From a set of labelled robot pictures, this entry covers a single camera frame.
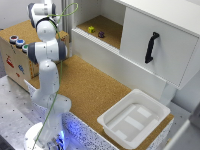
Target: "cabinet door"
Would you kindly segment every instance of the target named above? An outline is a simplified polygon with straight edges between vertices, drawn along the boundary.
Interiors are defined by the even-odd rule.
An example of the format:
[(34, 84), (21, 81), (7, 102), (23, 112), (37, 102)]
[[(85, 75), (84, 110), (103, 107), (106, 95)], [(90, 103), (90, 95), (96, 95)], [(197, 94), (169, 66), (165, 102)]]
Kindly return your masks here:
[[(153, 32), (153, 60), (145, 63)], [(127, 8), (120, 54), (179, 86), (198, 38), (133, 9)]]

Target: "green cable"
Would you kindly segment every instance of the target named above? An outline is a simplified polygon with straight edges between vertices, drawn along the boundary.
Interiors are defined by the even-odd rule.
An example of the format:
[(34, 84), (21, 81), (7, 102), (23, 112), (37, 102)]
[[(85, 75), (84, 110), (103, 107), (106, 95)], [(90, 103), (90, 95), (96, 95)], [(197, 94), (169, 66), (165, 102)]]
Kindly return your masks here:
[[(73, 11), (73, 12), (70, 13), (70, 14), (63, 15), (63, 13), (66, 11), (66, 9), (69, 8), (69, 7), (70, 7), (71, 5), (73, 5), (73, 4), (77, 4), (77, 3), (72, 3), (72, 4), (68, 5), (68, 6), (64, 9), (64, 11), (62, 12), (62, 15), (56, 15), (56, 16), (60, 16), (60, 18), (61, 18), (61, 17), (63, 17), (63, 16), (69, 16), (69, 15), (75, 13), (75, 12), (77, 11), (77, 9), (78, 9), (78, 4), (77, 4), (77, 8), (75, 9), (75, 11)], [(54, 26), (54, 28), (56, 29), (57, 34), (58, 34), (58, 37), (59, 37), (59, 39), (60, 39), (60, 34), (59, 34), (59, 32), (58, 32), (57, 27), (52, 23), (52, 21), (49, 21), (49, 22), (50, 22), (50, 23)], [(59, 84), (61, 83), (61, 79), (62, 79), (62, 60), (61, 60), (61, 64), (60, 64), (60, 79), (59, 79)], [(45, 119), (45, 121), (44, 121), (44, 124), (43, 124), (43, 126), (42, 126), (42, 128), (41, 128), (41, 130), (40, 130), (40, 132), (39, 132), (39, 134), (38, 134), (38, 136), (37, 136), (37, 139), (35, 140), (35, 143), (34, 143), (34, 145), (33, 145), (32, 150), (34, 149), (34, 147), (35, 147), (35, 145), (36, 145), (36, 143), (37, 143), (37, 141), (38, 141), (38, 139), (39, 139), (39, 137), (40, 137), (40, 135), (41, 135), (41, 133), (42, 133), (42, 131), (43, 131), (43, 128), (44, 128), (44, 126), (45, 126), (45, 124), (46, 124), (46, 122), (47, 122), (47, 119), (49, 118), (49, 115), (50, 115), (50, 113), (51, 113), (51, 110), (53, 109), (53, 106), (54, 106), (54, 104), (55, 104), (55, 102), (56, 102), (56, 98), (57, 98), (57, 95), (58, 95), (58, 91), (56, 92), (56, 96), (55, 96), (55, 98), (54, 98), (54, 100), (53, 100), (53, 103), (52, 103), (51, 108), (50, 108), (50, 110), (49, 110), (49, 112), (48, 112), (48, 114), (47, 114), (47, 117), (46, 117), (46, 119)]]

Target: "white plastic bin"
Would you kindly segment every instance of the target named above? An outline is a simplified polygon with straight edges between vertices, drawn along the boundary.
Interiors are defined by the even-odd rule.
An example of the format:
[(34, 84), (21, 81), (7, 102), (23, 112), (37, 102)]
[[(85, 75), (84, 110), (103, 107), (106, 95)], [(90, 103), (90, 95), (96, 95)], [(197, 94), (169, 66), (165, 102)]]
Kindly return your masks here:
[(97, 120), (122, 147), (136, 149), (169, 113), (169, 108), (136, 89)]

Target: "door handle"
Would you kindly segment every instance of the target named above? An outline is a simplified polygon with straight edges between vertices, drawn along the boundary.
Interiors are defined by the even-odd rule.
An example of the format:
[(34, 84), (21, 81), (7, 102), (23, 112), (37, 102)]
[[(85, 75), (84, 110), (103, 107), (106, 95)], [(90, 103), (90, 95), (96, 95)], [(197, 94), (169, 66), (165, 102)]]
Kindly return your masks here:
[(146, 53), (146, 57), (145, 57), (145, 63), (148, 64), (149, 62), (151, 62), (153, 60), (153, 57), (151, 57), (151, 53), (153, 50), (153, 46), (154, 46), (154, 40), (157, 39), (160, 35), (156, 32), (153, 32), (153, 36), (151, 37), (150, 41), (149, 41), (149, 45), (147, 48), (147, 53)]

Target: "brown box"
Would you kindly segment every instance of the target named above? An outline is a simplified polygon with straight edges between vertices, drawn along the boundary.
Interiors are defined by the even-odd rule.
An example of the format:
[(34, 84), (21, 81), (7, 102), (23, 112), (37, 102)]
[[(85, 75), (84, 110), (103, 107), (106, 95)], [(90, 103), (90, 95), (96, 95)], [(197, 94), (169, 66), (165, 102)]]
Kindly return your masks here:
[[(26, 44), (40, 42), (40, 39), (38, 38), (35, 29), (31, 26), (30, 21), (25, 21), (0, 31), (0, 50), (6, 74), (25, 90), (28, 90), (24, 83), (24, 79), (29, 81), (38, 75), (38, 64), (35, 65), (32, 63), (21, 49), (10, 44), (9, 38), (12, 35), (17, 35), (20, 39), (25, 40)], [(69, 53), (69, 35), (64, 31), (61, 31), (60, 37), (67, 46)]]

